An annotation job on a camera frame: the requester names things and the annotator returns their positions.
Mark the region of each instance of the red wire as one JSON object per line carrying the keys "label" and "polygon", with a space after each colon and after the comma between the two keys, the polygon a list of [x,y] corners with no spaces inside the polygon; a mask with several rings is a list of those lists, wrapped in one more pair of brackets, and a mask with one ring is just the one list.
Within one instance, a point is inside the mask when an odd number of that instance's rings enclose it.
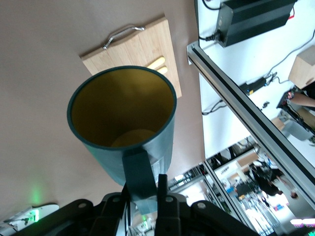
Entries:
{"label": "red wire", "polygon": [[288,20],[290,20],[290,19],[294,18],[294,15],[295,15],[295,11],[294,11],[294,7],[293,7],[293,15],[292,15],[292,16],[290,16]]}

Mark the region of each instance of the curved metal drawer handle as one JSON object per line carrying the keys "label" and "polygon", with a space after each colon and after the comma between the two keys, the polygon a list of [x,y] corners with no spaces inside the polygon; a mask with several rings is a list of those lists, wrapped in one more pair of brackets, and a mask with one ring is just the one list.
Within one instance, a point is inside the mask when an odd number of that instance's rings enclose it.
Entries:
{"label": "curved metal drawer handle", "polygon": [[113,33],[113,35],[110,37],[110,39],[108,40],[108,42],[103,46],[103,49],[107,49],[109,44],[115,39],[115,38],[118,38],[120,36],[122,36],[123,34],[127,33],[128,31],[130,30],[139,30],[139,31],[144,31],[145,30],[145,27],[136,27],[136,26],[130,26],[128,27],[127,29],[124,29],[123,31],[121,32],[115,32]]}

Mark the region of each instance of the teal mug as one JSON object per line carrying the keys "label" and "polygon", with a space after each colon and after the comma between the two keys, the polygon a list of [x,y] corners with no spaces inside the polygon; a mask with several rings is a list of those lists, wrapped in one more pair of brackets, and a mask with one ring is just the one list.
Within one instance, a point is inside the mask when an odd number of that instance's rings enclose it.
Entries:
{"label": "teal mug", "polygon": [[156,182],[171,163],[177,99],[160,73],[121,66],[86,80],[70,99],[71,131],[142,214],[156,210]]}

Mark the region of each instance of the wooden cutting board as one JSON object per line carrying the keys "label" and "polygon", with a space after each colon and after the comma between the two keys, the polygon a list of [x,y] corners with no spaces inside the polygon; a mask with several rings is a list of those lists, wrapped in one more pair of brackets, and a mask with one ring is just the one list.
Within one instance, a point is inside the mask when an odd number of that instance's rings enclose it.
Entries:
{"label": "wooden cutting board", "polygon": [[94,75],[122,65],[146,67],[161,56],[165,57],[165,63],[162,66],[166,66],[168,69],[164,76],[172,83],[177,98],[179,98],[182,96],[182,92],[168,21],[165,17],[148,24],[144,31],[135,31],[126,38],[111,43],[106,50],[100,48],[81,59],[90,73]]}

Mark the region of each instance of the screw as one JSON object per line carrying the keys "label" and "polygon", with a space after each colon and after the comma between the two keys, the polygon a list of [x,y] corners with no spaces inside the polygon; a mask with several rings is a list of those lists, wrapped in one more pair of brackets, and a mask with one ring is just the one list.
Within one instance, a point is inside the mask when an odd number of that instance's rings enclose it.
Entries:
{"label": "screw", "polygon": [[206,205],[204,203],[198,203],[197,206],[199,209],[205,209],[206,208]]}
{"label": "screw", "polygon": [[165,198],[165,201],[166,201],[167,203],[171,203],[171,202],[173,201],[173,198],[172,198],[172,197],[166,197],[166,198]]}
{"label": "screw", "polygon": [[115,202],[115,203],[117,203],[117,202],[119,202],[119,201],[120,201],[120,198],[119,198],[119,197],[116,197],[116,198],[113,199],[113,202]]}
{"label": "screw", "polygon": [[85,208],[86,206],[87,206],[86,203],[80,203],[80,204],[78,205],[79,208]]}

